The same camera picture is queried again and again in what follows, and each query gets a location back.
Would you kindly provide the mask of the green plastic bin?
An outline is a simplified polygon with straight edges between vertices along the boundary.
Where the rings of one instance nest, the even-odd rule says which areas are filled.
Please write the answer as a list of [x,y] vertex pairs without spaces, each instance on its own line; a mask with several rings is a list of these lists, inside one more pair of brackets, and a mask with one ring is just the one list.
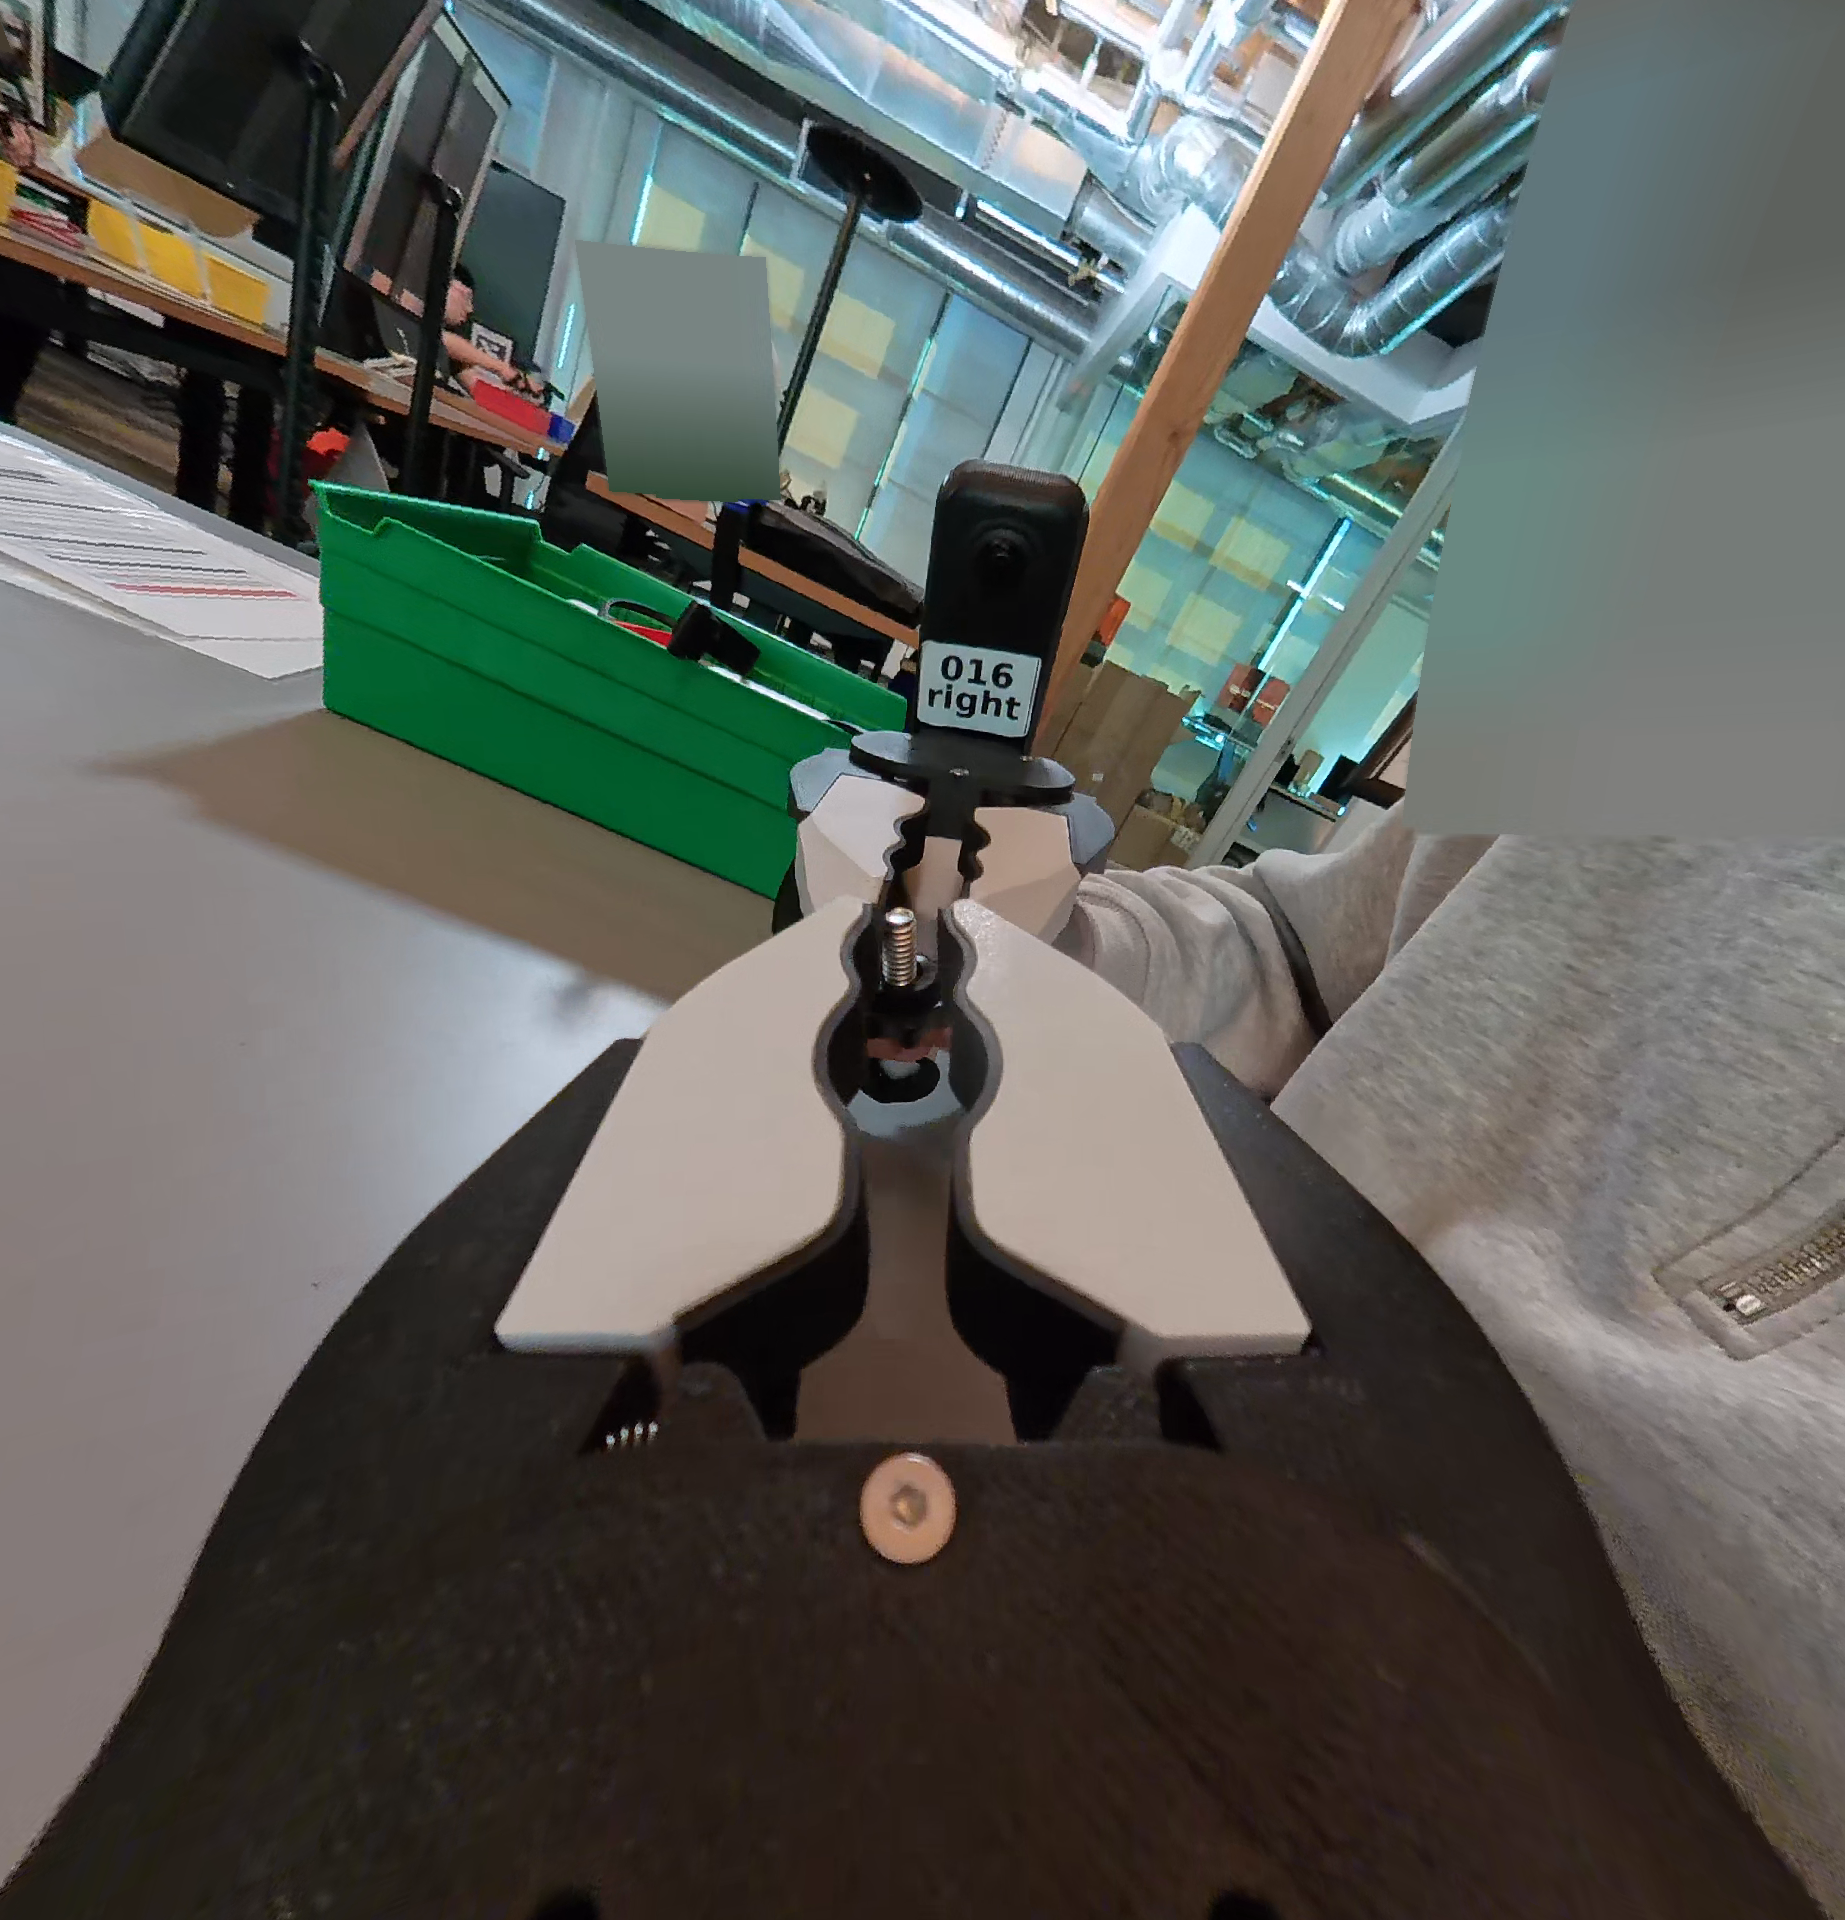
[[736,614],[751,678],[671,660],[699,598],[534,521],[312,493],[329,711],[760,899],[791,870],[791,770],[907,723],[894,690]]

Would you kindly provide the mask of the metal bolt with black knob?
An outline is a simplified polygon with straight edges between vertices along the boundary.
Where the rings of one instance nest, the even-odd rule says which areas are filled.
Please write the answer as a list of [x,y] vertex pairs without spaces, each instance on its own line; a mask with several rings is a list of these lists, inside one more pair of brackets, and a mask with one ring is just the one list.
[[934,961],[919,944],[907,906],[880,914],[862,1016],[862,1096],[884,1109],[912,1106],[941,1084],[952,1044]]

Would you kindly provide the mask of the wooden beam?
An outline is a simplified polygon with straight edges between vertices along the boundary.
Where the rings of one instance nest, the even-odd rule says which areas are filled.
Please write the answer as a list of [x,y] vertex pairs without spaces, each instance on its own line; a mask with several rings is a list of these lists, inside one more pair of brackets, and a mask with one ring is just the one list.
[[1036,751],[1043,751],[1050,711],[1111,611],[1353,120],[1414,37],[1416,18],[1412,2],[1331,2],[1320,15],[1315,41],[1095,493]]

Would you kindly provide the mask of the black pole with disc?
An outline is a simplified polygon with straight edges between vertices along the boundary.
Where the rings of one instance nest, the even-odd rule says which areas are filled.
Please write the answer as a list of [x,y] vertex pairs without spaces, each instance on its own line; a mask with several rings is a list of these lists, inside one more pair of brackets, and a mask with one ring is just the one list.
[[791,375],[785,382],[775,419],[775,449],[787,451],[791,427],[806,395],[821,339],[840,295],[840,277],[864,216],[884,226],[912,227],[926,204],[909,175],[864,136],[831,122],[806,129],[806,162],[815,178],[828,183],[843,200],[843,220],[828,255],[825,275],[815,296],[811,320]]

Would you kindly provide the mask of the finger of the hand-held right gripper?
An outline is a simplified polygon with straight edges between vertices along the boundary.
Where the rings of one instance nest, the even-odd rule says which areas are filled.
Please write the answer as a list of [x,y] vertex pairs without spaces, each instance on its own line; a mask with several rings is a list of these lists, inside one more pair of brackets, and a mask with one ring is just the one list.
[[1068,812],[1061,806],[980,806],[959,838],[959,891],[949,950],[960,946],[960,905],[975,903],[1047,947],[1059,944],[1081,889]]
[[926,797],[879,778],[837,778],[801,820],[794,865],[797,917],[843,901],[876,912],[909,910],[901,862]]

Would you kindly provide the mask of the large black monitor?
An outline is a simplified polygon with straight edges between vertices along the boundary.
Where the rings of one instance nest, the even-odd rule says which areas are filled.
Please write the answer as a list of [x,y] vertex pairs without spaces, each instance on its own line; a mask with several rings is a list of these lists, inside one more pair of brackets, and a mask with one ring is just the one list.
[[98,100],[106,129],[262,216],[301,215],[306,59],[338,84],[335,155],[400,80],[437,2],[146,2]]

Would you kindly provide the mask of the printed paper sheet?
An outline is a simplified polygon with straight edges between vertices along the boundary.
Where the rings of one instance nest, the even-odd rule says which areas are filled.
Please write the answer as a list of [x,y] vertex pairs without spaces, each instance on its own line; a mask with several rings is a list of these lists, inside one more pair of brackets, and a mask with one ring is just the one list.
[[262,679],[326,663],[310,572],[3,427],[0,582]]

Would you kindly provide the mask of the black monitor stand pole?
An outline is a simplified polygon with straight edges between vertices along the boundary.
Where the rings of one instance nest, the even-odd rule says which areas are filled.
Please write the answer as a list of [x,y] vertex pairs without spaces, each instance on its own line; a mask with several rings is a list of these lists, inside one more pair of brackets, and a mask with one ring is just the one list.
[[301,549],[309,539],[302,468],[309,442],[316,339],[326,301],[326,212],[335,134],[342,103],[338,74],[310,44],[297,44],[295,62],[306,119],[271,517],[271,536],[287,549]]

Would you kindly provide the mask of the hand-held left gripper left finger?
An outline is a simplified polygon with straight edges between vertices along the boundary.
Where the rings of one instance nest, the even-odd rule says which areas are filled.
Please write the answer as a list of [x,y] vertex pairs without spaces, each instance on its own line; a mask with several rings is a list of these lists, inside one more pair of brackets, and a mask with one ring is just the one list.
[[791,1278],[862,1212],[862,1143],[830,1069],[870,925],[837,901],[676,1002],[495,1321],[517,1355],[678,1352]]

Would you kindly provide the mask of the person's right forearm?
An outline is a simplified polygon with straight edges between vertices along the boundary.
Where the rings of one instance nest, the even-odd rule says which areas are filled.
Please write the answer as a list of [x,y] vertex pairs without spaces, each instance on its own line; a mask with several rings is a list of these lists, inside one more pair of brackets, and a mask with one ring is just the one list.
[[1059,950],[1171,1044],[1276,1096],[1382,974],[1429,847],[1391,814],[1320,854],[1089,877]]

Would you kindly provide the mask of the person in grey hoodie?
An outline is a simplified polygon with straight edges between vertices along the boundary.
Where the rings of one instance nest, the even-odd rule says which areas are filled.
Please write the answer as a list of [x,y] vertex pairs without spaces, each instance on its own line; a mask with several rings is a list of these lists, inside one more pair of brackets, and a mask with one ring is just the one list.
[[1684,1714],[1845,1916],[1845,840],[1264,856],[1335,1022],[1277,1112],[1582,1480]]

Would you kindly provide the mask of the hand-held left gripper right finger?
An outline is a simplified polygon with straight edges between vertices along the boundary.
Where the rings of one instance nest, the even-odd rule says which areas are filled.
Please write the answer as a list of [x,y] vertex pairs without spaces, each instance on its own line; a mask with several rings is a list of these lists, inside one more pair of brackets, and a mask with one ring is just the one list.
[[1309,1316],[1160,1027],[977,901],[945,931],[985,1054],[959,1165],[971,1244],[1125,1364],[1298,1355]]

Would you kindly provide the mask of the long wooden workbench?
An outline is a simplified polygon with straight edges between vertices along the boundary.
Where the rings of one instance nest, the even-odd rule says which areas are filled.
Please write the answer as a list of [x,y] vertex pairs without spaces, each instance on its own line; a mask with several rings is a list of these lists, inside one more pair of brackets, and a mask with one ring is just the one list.
[[[225,382],[247,375],[250,384],[280,393],[285,330],[245,324],[101,257],[57,249],[24,227],[0,226],[0,261],[39,282],[29,289],[0,286],[0,305],[20,318],[79,339],[141,351],[169,365],[200,369]],[[156,314],[162,324],[144,324],[141,316],[146,314]],[[411,382],[385,372],[371,372],[331,349],[317,349],[312,366],[316,377],[348,391],[365,405],[399,420],[410,416]],[[541,460],[550,460],[558,453],[544,435],[530,435],[512,420],[441,389],[431,397],[428,420],[445,435],[490,449]]]

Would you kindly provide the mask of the brown cardboard boxes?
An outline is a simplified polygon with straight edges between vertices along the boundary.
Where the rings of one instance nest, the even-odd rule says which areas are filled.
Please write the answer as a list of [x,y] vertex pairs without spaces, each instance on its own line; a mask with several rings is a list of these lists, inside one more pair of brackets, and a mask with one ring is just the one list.
[[1112,660],[1081,665],[1047,721],[1043,754],[1061,763],[1076,791],[1101,806],[1111,840],[1154,785],[1200,690],[1135,676]]

